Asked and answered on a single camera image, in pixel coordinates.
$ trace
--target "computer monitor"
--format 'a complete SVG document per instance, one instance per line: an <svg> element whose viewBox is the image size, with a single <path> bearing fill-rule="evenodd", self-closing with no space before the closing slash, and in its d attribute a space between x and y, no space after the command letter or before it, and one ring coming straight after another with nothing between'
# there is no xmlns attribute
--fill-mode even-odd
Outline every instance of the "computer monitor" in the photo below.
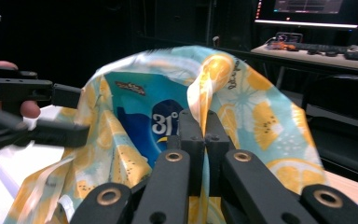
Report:
<svg viewBox="0 0 358 224"><path fill-rule="evenodd" d="M259 0L255 22L268 25L358 27L358 0Z"/></svg>

